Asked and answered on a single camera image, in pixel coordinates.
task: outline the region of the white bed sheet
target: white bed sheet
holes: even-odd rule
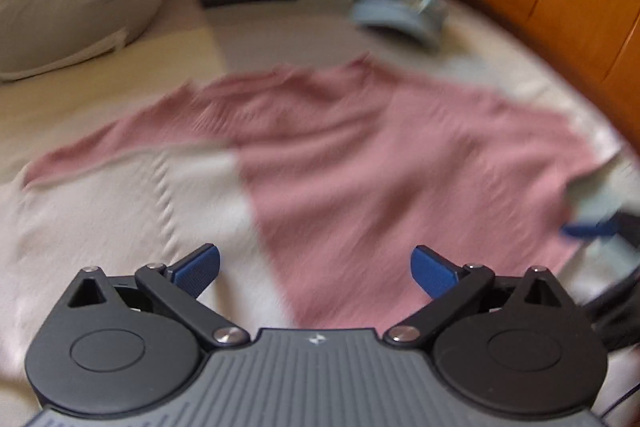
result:
[[[325,66],[363,52],[560,110],[603,161],[620,150],[616,133],[590,104],[542,60],[468,7],[450,1],[438,54],[355,28],[348,20],[349,7],[350,0],[300,0],[204,12],[197,0],[167,0],[145,35],[122,52],[0,86],[0,184],[14,178],[34,156],[78,139],[187,79],[210,81],[226,72],[271,68],[278,62]],[[640,209],[640,177],[632,160],[618,155],[598,176],[572,187],[570,197],[583,216],[603,217],[622,203]],[[586,299],[637,263],[620,242],[596,243],[581,251],[561,278],[576,298]],[[639,355],[623,353],[612,359],[596,409],[606,407],[639,377]],[[633,405],[630,401],[612,415],[610,424],[626,425]],[[24,383],[0,382],[2,425],[21,425],[35,408]]]

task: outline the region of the light blue garment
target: light blue garment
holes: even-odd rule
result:
[[[354,0],[351,19],[359,25],[391,28],[439,48],[447,7],[442,0]]]

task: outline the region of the pink sweater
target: pink sweater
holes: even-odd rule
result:
[[[24,190],[132,150],[220,139],[294,323],[309,328],[384,330],[425,304],[409,272],[418,244],[504,275],[558,270],[576,248],[558,232],[566,184],[596,167],[562,116],[363,57],[185,85],[35,161]]]

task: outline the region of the logo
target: logo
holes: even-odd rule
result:
[[[319,346],[326,341],[326,336],[321,335],[320,333],[316,333],[312,337],[309,337],[307,340],[314,346]]]

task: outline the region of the blue gripper pad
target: blue gripper pad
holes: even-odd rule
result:
[[[427,247],[411,254],[411,275],[427,295],[437,299],[458,284],[460,268]]]
[[[570,223],[561,228],[562,233],[578,239],[595,239],[596,237],[613,237],[618,233],[618,226],[612,220],[599,223]]]
[[[170,281],[197,298],[220,272],[220,252],[214,245],[203,245],[167,268]]]

